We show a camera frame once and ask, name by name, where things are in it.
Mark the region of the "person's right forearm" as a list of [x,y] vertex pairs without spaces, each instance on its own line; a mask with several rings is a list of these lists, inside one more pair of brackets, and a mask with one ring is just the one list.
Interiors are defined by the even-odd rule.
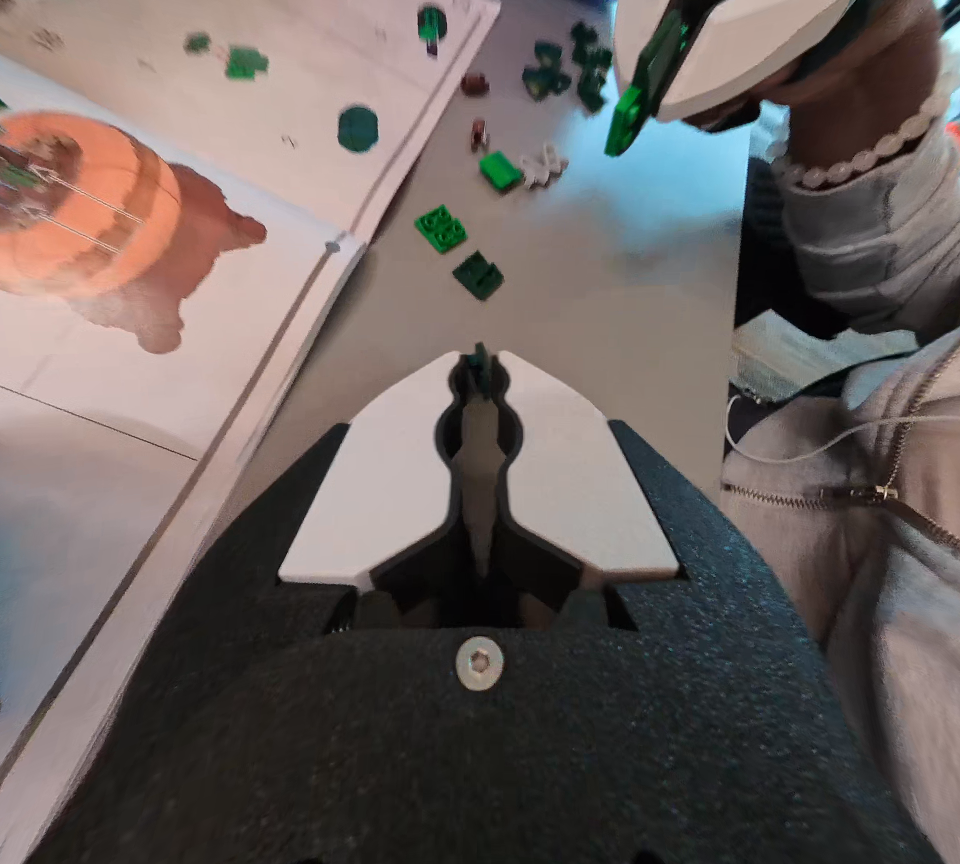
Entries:
[[931,342],[958,328],[958,146],[933,123],[914,150],[832,188],[774,177],[800,279],[854,331]]

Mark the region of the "brick instruction booklet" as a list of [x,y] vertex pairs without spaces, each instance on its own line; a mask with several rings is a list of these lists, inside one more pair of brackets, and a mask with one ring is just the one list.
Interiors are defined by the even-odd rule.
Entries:
[[2,0],[2,862],[25,862],[498,0]]

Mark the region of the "person's grey jacket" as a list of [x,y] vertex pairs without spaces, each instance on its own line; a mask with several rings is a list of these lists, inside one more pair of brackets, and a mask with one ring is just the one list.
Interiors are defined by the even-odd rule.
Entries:
[[959,335],[735,438],[721,510],[825,652],[846,721],[959,860]]

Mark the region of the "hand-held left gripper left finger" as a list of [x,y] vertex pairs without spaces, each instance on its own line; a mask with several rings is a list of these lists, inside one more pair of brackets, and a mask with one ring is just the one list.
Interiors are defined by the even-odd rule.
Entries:
[[452,478],[437,426],[454,403],[459,361],[441,354],[354,416],[280,565],[282,582],[372,590],[381,566],[441,528]]

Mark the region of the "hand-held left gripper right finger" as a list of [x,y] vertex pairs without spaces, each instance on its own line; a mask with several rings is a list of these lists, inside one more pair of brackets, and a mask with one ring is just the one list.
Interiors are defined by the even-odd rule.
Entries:
[[606,416],[518,355],[498,362],[519,425],[505,486],[518,530],[572,563],[582,588],[675,579],[678,558]]

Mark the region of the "person's right hand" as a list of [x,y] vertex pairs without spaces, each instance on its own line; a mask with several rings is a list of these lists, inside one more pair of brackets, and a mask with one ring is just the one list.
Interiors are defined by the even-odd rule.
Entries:
[[752,96],[789,108],[794,164],[827,170],[892,134],[930,97],[941,67],[935,0],[884,0],[858,38],[812,74],[793,62]]

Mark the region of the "dark green leaf brick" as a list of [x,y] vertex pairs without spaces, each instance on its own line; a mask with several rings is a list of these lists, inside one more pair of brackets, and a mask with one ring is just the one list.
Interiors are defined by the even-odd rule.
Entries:
[[584,21],[570,30],[572,62],[579,69],[576,95],[583,109],[594,115],[605,104],[603,95],[608,72],[613,63],[613,52],[602,45],[598,31]]
[[535,65],[524,67],[522,83],[532,101],[540,103],[558,97],[570,89],[572,78],[562,67],[563,48],[555,43],[534,42]]

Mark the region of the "grey desk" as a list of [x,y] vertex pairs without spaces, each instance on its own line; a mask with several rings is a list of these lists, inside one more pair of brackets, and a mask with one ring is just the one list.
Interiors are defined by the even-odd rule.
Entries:
[[[696,486],[718,480],[749,132],[716,138],[646,126],[604,153],[609,113],[575,90],[542,103],[522,85],[536,40],[570,42],[580,21],[606,46],[605,0],[499,0],[475,66],[490,91],[456,95],[332,308],[231,503],[242,510],[336,422],[438,355],[508,350],[628,422]],[[471,152],[473,121],[488,148]],[[553,143],[560,178],[498,194],[478,169],[500,150],[520,168]],[[444,204],[467,240],[441,255],[414,221]],[[472,297],[452,271],[481,252],[504,283]]]

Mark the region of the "bright green slope brick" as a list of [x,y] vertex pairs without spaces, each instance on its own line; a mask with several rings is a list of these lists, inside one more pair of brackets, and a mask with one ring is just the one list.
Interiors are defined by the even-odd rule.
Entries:
[[486,153],[478,162],[486,182],[498,194],[509,193],[524,180],[522,171],[500,150]]

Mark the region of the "green brick assembly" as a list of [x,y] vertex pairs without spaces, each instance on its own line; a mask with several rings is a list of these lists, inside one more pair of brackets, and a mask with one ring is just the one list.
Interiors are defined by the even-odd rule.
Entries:
[[641,50],[633,76],[612,114],[604,153],[616,158],[630,149],[657,113],[684,60],[690,27],[680,10],[670,9]]

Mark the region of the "dark green slope brick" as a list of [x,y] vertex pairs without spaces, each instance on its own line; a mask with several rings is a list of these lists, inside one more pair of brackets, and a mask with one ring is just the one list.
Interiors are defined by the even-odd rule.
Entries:
[[498,266],[479,251],[466,257],[453,271],[453,277],[476,300],[485,302],[504,283]]

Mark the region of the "bright green square plate brick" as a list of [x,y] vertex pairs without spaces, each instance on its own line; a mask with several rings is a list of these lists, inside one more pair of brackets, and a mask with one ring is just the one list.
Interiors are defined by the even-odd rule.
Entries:
[[414,227],[441,255],[464,244],[469,236],[462,222],[444,204],[417,217]]

